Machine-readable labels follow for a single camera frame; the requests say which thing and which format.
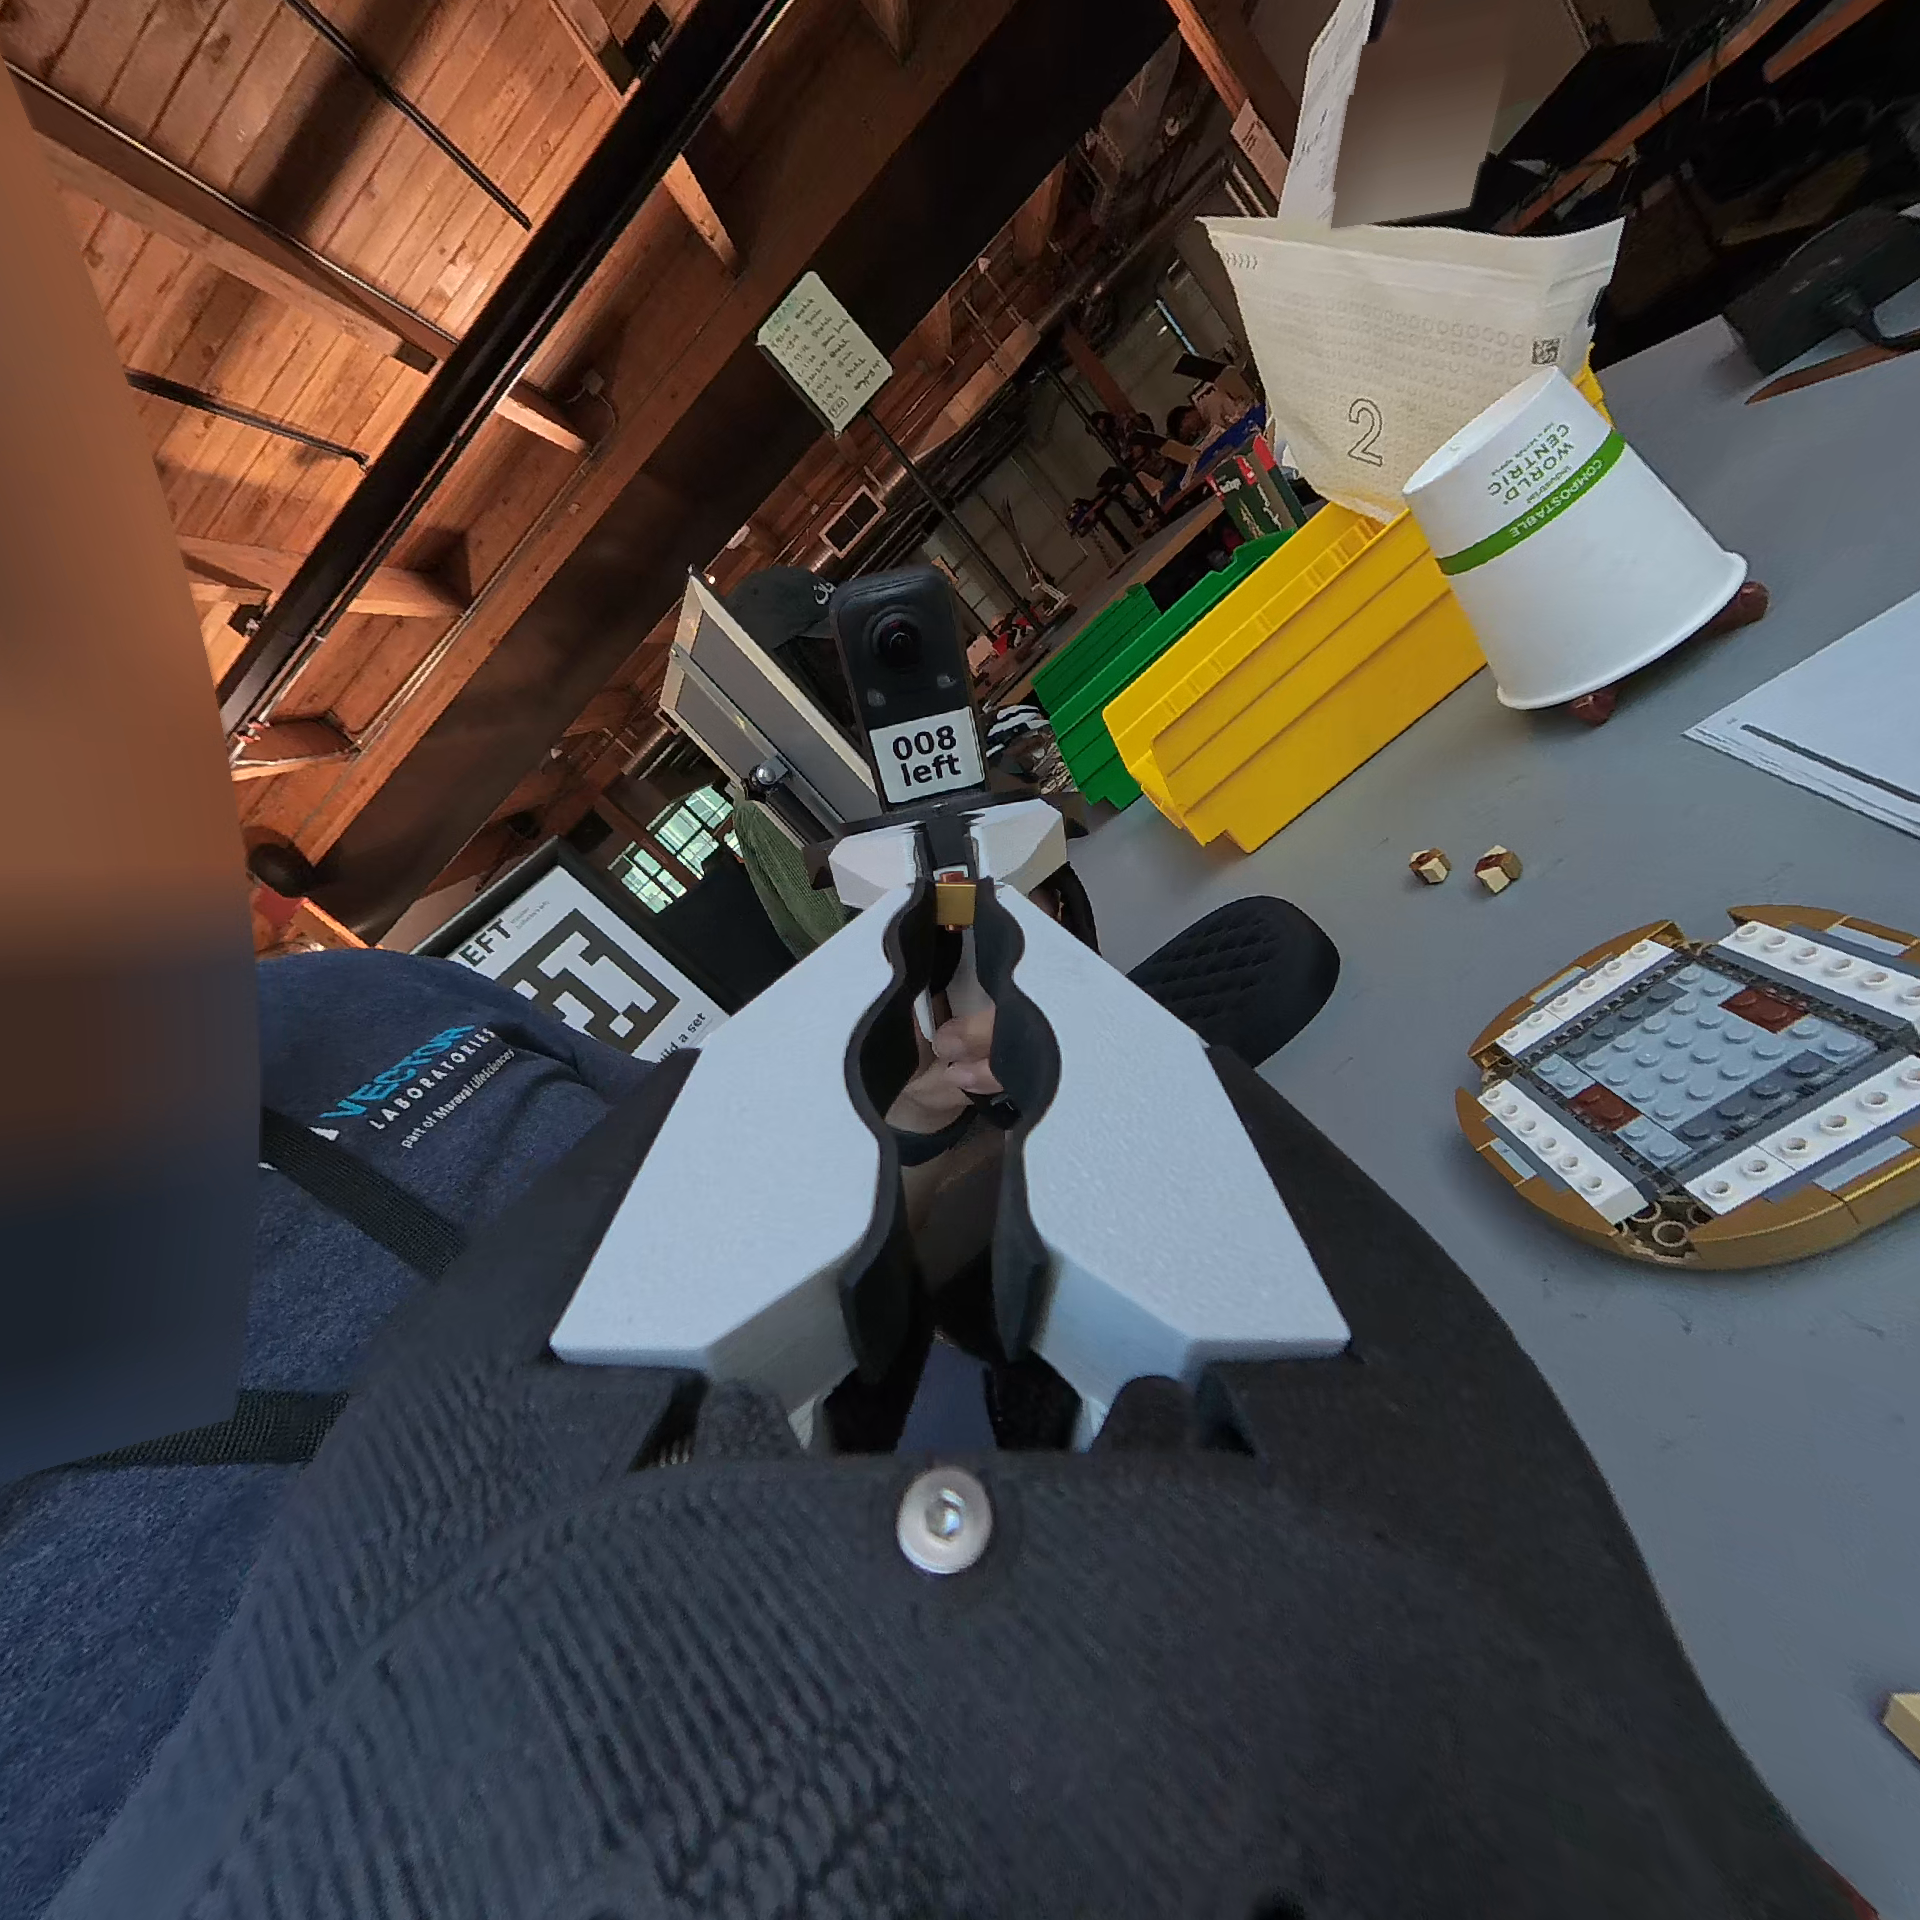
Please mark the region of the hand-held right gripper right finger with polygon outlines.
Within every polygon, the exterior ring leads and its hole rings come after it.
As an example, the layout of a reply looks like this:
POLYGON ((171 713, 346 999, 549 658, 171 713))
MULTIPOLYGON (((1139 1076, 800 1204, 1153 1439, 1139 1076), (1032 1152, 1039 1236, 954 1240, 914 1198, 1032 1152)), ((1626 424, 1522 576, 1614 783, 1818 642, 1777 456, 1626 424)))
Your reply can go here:
POLYGON ((1016 1112, 993 1236, 993 1328, 1050 1446, 1089 1450, 1139 1380, 1352 1346, 1248 1118, 1258 1071, 1203 1042, 1025 896, 984 884, 977 975, 1016 1112))

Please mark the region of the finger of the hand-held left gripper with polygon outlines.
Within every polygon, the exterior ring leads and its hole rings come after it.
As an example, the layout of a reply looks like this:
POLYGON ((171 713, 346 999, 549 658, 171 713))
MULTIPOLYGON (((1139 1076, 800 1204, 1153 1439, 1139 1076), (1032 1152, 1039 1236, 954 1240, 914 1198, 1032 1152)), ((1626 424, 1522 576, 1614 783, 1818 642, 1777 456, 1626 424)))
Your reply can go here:
POLYGON ((1053 801, 997 801, 971 811, 977 881, 1032 894, 1069 866, 1069 819, 1053 801))
POLYGON ((897 820, 846 832, 829 848, 825 878, 851 915, 899 890, 934 884, 928 831, 920 820, 897 820))

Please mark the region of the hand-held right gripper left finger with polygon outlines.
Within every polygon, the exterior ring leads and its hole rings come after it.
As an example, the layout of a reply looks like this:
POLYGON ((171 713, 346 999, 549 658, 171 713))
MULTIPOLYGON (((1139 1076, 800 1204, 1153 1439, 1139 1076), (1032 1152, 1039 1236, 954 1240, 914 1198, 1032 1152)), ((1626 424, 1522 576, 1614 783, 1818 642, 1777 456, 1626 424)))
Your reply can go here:
POLYGON ((920 1296, 889 1128, 921 1071, 920 998, 912 881, 698 1051, 552 1352, 752 1383, 784 1410, 880 1380, 920 1296))

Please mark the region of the round lego base model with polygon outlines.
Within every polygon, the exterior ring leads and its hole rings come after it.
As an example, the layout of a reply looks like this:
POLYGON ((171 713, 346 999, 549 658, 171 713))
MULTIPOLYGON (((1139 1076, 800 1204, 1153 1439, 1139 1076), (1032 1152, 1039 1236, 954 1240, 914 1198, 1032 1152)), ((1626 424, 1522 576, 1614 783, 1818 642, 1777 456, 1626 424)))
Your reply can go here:
POLYGON ((1918 1209, 1918 939, 1800 903, 1587 952, 1470 1050, 1456 1122, 1531 1212, 1610 1258, 1736 1273, 1918 1209))

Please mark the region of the beige paper lego bag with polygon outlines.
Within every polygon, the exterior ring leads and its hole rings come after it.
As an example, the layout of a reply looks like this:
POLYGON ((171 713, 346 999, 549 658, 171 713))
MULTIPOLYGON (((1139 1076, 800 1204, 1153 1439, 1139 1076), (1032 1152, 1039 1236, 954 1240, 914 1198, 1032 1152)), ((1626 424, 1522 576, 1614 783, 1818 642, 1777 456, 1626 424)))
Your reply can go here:
POLYGON ((1589 361, 1624 219, 1585 231, 1306 230, 1205 219, 1263 378, 1272 435, 1325 500, 1374 522, 1522 385, 1589 361))

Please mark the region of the lego instruction booklet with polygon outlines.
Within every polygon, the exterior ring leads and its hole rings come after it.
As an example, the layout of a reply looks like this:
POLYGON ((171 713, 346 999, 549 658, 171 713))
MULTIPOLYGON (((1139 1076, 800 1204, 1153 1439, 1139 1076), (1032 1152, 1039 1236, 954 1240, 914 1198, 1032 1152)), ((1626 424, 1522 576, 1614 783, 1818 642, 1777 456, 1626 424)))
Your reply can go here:
POLYGON ((1918 594, 1688 729, 1701 748, 1918 835, 1918 594))

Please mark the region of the person's left hand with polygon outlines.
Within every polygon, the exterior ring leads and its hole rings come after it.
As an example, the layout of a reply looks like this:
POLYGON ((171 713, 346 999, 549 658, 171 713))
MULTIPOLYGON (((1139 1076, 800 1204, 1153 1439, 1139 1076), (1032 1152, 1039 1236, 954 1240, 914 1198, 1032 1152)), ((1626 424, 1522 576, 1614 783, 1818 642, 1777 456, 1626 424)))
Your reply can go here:
POLYGON ((918 1071, 885 1114, 888 1126, 903 1137, 937 1137, 971 1116, 981 1098, 994 1098, 994 1019, 989 1004, 934 1028, 918 1023, 918 1071))

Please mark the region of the green hanging cloth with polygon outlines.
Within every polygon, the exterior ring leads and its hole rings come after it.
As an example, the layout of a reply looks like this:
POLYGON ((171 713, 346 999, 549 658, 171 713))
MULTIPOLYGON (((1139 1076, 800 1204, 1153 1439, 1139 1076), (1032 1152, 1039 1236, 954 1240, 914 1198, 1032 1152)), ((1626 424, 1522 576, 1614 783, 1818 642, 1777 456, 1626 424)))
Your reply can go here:
POLYGON ((760 905, 797 961, 825 947, 848 924, 837 894, 814 887, 803 851, 767 806, 738 796, 731 840, 760 905))

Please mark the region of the black cap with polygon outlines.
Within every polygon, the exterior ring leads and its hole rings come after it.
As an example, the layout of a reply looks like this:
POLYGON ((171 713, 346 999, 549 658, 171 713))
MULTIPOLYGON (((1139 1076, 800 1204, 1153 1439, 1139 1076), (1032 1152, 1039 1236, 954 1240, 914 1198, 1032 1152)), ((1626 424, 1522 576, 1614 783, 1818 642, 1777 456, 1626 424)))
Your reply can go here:
POLYGON ((754 635, 767 652, 798 641, 832 641, 834 584, 807 568, 760 568, 727 594, 731 617, 754 635))

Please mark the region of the green plastic bin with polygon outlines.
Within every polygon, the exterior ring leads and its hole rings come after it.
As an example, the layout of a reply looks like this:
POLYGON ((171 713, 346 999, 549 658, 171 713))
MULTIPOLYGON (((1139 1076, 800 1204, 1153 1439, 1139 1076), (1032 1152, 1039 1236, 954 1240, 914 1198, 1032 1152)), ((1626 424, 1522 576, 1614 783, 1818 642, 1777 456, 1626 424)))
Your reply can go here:
POLYGON ((1224 568, 1203 574, 1167 608, 1143 586, 1099 612, 1034 683, 1072 787, 1086 802, 1130 809, 1141 784, 1128 770, 1104 721, 1107 707, 1189 633, 1221 599, 1279 554, 1293 534, 1240 544, 1224 568))

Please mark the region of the grey board panel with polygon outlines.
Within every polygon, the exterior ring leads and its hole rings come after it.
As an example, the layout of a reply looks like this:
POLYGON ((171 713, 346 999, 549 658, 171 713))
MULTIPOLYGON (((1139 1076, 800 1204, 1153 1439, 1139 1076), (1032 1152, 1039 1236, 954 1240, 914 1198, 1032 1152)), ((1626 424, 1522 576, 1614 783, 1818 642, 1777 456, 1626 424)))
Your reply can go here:
POLYGON ((831 843, 880 811, 856 745, 698 571, 667 650, 662 711, 798 848, 831 843))

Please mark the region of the black wrist rest pad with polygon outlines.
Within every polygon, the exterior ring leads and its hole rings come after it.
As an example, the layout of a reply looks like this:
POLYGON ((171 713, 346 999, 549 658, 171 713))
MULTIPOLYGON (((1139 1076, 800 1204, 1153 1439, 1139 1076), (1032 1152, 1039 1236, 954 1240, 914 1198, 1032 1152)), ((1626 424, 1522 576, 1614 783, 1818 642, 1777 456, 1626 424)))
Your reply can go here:
POLYGON ((1130 967, 1128 979, 1203 1042, 1258 1071, 1329 1008, 1341 952, 1277 896, 1230 900, 1130 967))

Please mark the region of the framed black white tag poster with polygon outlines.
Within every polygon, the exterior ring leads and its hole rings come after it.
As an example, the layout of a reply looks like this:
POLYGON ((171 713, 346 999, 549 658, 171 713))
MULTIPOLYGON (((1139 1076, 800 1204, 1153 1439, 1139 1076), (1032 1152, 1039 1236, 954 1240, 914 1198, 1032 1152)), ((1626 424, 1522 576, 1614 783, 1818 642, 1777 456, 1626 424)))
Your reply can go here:
POLYGON ((654 916, 562 841, 529 855, 414 950, 493 979, 640 1064, 712 1042, 730 1019, 654 916))

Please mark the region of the white handwritten sign board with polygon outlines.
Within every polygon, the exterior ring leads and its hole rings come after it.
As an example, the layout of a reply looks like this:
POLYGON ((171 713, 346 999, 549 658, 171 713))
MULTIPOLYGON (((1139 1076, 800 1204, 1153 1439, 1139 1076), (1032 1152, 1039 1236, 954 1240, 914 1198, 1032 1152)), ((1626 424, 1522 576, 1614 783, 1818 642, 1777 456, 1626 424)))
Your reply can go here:
POLYGON ((897 369, 816 272, 805 272, 758 330, 760 352, 841 439, 897 369))

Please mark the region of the red green cardboard box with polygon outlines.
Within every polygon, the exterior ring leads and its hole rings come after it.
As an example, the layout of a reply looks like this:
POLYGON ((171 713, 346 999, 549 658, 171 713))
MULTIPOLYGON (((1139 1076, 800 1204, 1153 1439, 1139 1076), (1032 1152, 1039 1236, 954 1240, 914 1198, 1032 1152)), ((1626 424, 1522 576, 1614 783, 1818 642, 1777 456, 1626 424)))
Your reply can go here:
POLYGON ((1309 507, 1263 431, 1219 439, 1199 463, 1197 479, 1224 504, 1241 543, 1288 538, 1306 526, 1309 507))

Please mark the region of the white paper cup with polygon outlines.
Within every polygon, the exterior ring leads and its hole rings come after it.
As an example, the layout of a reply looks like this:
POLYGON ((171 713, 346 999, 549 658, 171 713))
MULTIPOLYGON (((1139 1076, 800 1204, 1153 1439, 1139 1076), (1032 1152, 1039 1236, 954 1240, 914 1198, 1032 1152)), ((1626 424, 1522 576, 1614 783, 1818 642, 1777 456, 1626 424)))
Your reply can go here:
POLYGON ((1559 369, 1455 433, 1403 499, 1514 711, 1635 678, 1747 584, 1747 560, 1559 369))

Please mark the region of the printed paper sheet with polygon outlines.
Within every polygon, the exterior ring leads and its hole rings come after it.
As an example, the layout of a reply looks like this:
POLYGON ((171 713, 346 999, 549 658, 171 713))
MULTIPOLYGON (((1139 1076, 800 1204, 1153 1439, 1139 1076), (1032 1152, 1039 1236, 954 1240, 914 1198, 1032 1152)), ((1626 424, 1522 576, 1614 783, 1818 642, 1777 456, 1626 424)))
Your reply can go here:
POLYGON ((1279 219, 1293 230, 1334 227, 1341 148, 1374 16, 1376 2, 1337 2, 1310 48, 1279 203, 1279 219))

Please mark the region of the black power adapter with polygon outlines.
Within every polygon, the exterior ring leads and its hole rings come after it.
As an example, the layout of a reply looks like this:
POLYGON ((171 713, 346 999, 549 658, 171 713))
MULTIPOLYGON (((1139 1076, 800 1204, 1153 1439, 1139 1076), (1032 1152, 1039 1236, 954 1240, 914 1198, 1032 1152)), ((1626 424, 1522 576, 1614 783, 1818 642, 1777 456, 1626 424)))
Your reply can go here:
POLYGON ((1918 330, 1885 330, 1882 308, 1915 284, 1915 217, 1869 206, 1806 241, 1775 275, 1728 303, 1725 321, 1765 376, 1837 334, 1910 352, 1918 348, 1918 330))

